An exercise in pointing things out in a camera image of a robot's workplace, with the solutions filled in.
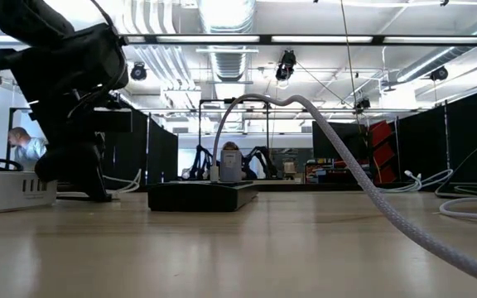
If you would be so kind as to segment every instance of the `table surface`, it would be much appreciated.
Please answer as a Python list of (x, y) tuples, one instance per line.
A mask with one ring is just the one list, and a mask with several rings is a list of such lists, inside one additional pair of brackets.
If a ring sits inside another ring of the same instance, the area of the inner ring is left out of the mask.
[[(436, 214), (443, 199), (388, 198), (477, 258), (477, 222)], [(144, 194), (0, 214), (0, 297), (475, 296), (360, 192), (261, 193), (229, 214), (153, 213)]]

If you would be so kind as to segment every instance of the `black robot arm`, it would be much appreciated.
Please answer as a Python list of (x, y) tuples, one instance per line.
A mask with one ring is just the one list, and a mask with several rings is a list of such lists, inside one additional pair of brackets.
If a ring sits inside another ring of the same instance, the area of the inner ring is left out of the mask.
[(70, 182), (92, 200), (107, 201), (97, 132), (111, 121), (93, 119), (109, 92), (128, 83), (126, 42), (91, 1), (107, 23), (75, 31), (42, 0), (0, 0), (0, 29), (30, 46), (0, 49), (0, 70), (12, 72), (50, 144), (36, 164), (40, 179)]
[(243, 163), (247, 168), (249, 168), (249, 163), (254, 157), (259, 159), (261, 166), (263, 167), (264, 175), (267, 178), (277, 178), (277, 168), (272, 164), (272, 160), (270, 159), (266, 147), (254, 147), (249, 154), (243, 157)]

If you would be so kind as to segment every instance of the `duct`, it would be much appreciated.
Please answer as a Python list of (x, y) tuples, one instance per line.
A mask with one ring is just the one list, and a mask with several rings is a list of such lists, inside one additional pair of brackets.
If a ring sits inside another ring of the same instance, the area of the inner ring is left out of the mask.
[[(176, 30), (172, 24), (172, 0), (165, 0), (163, 3), (163, 26), (165, 27), (165, 32), (167, 34), (176, 34)], [(172, 46), (171, 51), (176, 63), (178, 64), (177, 69), (181, 72), (187, 83), (186, 89), (195, 90), (196, 84), (190, 76), (189, 66), (187, 65), (186, 58), (181, 51), (181, 47)]]
[[(123, 25), (128, 33), (137, 34), (139, 33), (139, 30), (136, 28), (136, 23), (133, 19), (132, 4), (133, 0), (125, 0), (124, 2)], [(134, 46), (133, 48), (139, 58), (152, 68), (152, 72), (156, 77), (163, 82), (168, 89), (172, 89), (174, 87), (172, 82), (166, 78), (163, 68), (159, 66), (154, 55), (149, 52), (148, 46)]]
[[(467, 32), (466, 35), (477, 36), (477, 23), (472, 26)], [(470, 52), (475, 46), (451, 46), (445, 50), (439, 48), (434, 50), (430, 54), (424, 56), (417, 62), (409, 65), (407, 68), (400, 70), (395, 74), (395, 80), (391, 82), (385, 82), (385, 85), (396, 85), (407, 83), (417, 79), (437, 68), (443, 66), (444, 64), (454, 60), (455, 58)]]
[[(255, 0), (199, 0), (198, 8), (205, 33), (251, 33)], [(211, 49), (246, 49), (245, 46), (211, 46)], [(247, 54), (211, 53), (218, 79), (239, 81), (248, 64)]]
[[(138, 0), (141, 2), (141, 7), (144, 4), (144, 1)], [(147, 17), (147, 26), (151, 28), (151, 30), (155, 34), (162, 34), (163, 30), (161, 29), (161, 24), (159, 22), (159, 2), (157, 0), (151, 0), (150, 3), (147, 3), (148, 8), (148, 17)], [(143, 11), (139, 13), (142, 17), (144, 16)], [(158, 54), (162, 61), (165, 61), (166, 72), (171, 74), (171, 79), (173, 80), (173, 84), (176, 90), (179, 89), (187, 89), (187, 81), (185, 78), (182, 77), (180, 71), (178, 71), (179, 65), (171, 53), (170, 47), (164, 46), (152, 46), (152, 49)]]
[[(157, 33), (161, 32), (159, 26), (159, 16), (157, 15), (157, 10), (155, 11), (155, 16), (152, 15), (153, 3), (149, 6), (150, 15), (145, 17), (145, 2), (142, 0), (132, 0), (132, 13), (134, 16), (134, 21), (136, 29), (142, 34), (150, 34), (148, 30), (150, 27), (153, 31)], [(165, 53), (165, 51), (160, 46), (149, 46), (150, 52), (153, 54), (156, 62), (159, 64), (160, 69), (163, 71), (163, 74), (167, 80), (172, 83), (173, 89), (180, 89), (180, 84), (176, 80), (177, 74), (175, 74), (169, 65), (171, 65), (171, 59)]]

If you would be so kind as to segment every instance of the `ceiling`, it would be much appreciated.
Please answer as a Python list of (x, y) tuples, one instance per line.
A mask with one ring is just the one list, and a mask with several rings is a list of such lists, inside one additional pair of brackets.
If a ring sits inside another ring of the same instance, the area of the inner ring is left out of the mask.
[[(120, 32), (123, 28), (123, 3), (126, 0), (98, 0), (112, 15)], [(82, 29), (102, 22), (102, 17), (86, 0), (46, 0), (54, 9), (62, 13), (75, 26)], [(477, 22), (477, 1), (450, 1), (440, 7), (440, 1), (427, 0), (345, 0), (344, 13), (347, 32), (362, 35), (464, 35)], [(202, 33), (200, 12), (195, 0), (175, 0), (172, 21), (178, 33)], [(340, 1), (320, 0), (318, 3), (302, 0), (261, 0), (256, 3), (253, 32), (258, 34), (345, 34), (345, 24)], [(182, 55), (188, 65), (190, 76), (200, 88), (199, 98), (220, 98), (223, 93), (215, 89), (211, 71), (210, 56), (196, 52), (198, 46), (182, 46)], [(372, 108), (382, 107), (379, 83), (376, 78), (412, 65), (434, 47), (388, 47), (351, 46), (293, 46), (299, 65), (285, 89), (277, 87), (274, 68), (287, 46), (259, 46), (257, 54), (248, 54), (249, 63), (245, 78), (249, 84), (241, 84), (235, 92), (269, 94), (280, 99), (293, 94), (302, 95), (323, 108), (340, 108), (340, 99), (352, 103), (349, 96), (353, 88), (362, 88), (363, 95), (369, 97)], [(134, 48), (125, 47), (129, 65), (140, 61)], [(415, 101), (406, 108), (430, 108), (437, 101), (455, 99), (467, 92), (477, 90), (477, 49), (447, 63), (449, 77), (434, 84), (429, 79), (415, 79), (411, 85)], [(164, 94), (164, 84), (149, 67), (148, 76), (143, 81), (131, 81), (127, 87), (134, 94), (132, 101), (140, 108), (167, 108), (166, 101), (160, 100)], [(12, 79), (10, 73), (4, 73)], [(247, 118), (261, 118), (262, 114), (249, 114)], [(300, 118), (302, 114), (283, 114), (276, 118)], [(376, 119), (395, 117), (392, 114), (377, 115)]]

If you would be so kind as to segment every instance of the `ceiling beam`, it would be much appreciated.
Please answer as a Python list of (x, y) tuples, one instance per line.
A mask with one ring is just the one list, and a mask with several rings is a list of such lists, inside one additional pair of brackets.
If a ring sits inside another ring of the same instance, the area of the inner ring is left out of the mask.
[(127, 44), (164, 46), (470, 46), (477, 36), (463, 35), (313, 35), (313, 34), (124, 34)]

